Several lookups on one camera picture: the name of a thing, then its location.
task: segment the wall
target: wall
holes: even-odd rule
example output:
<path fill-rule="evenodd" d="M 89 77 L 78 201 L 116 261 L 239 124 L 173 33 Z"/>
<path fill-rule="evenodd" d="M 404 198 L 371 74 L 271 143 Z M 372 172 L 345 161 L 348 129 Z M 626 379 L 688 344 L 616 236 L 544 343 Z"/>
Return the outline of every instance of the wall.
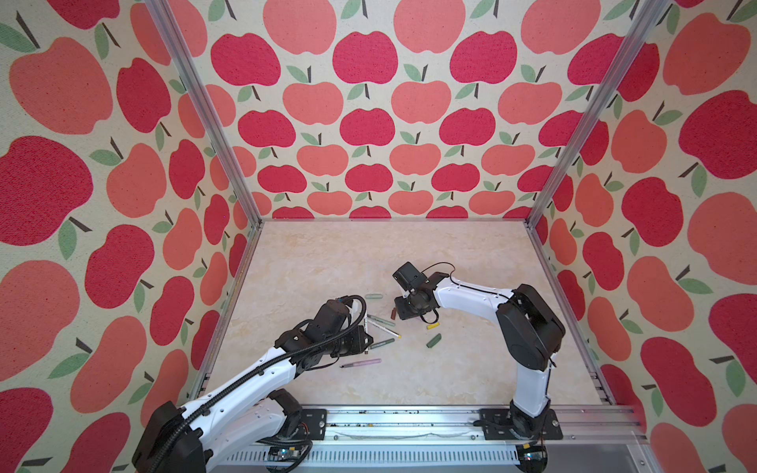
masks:
<path fill-rule="evenodd" d="M 624 79 L 651 89 L 604 111 L 608 151 L 569 168 L 538 226 L 667 473 L 757 471 L 755 5 L 672 4 L 639 56 L 659 67 Z"/>
<path fill-rule="evenodd" d="M 2 2 L 0 23 L 0 471 L 133 471 L 152 409 L 189 396 L 248 224 L 145 53 L 143 3 Z"/>
<path fill-rule="evenodd" d="M 523 218 L 631 25 L 616 3 L 192 0 L 196 66 L 236 102 L 220 118 L 267 219 Z"/>

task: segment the black mounting plate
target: black mounting plate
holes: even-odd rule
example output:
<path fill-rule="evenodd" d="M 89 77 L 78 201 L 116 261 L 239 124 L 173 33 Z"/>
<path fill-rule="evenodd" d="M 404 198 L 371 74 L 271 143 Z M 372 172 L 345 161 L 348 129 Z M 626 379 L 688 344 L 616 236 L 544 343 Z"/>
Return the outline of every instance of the black mounting plate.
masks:
<path fill-rule="evenodd" d="M 327 412 L 326 409 L 302 409 L 300 421 L 307 425 L 311 440 L 323 440 L 325 438 Z M 291 439 L 302 440 L 304 438 L 305 432 L 302 428 L 299 428 Z"/>
<path fill-rule="evenodd" d="M 481 420 L 504 427 L 496 428 L 491 424 L 483 424 L 481 429 L 484 431 L 484 438 L 486 440 L 533 440 L 516 435 L 512 421 L 510 421 L 509 412 L 510 409 L 480 409 L 478 411 Z M 562 429 L 557 421 L 557 414 L 555 414 L 553 409 L 547 412 L 544 430 L 541 433 L 544 436 L 544 440 L 562 440 Z"/>

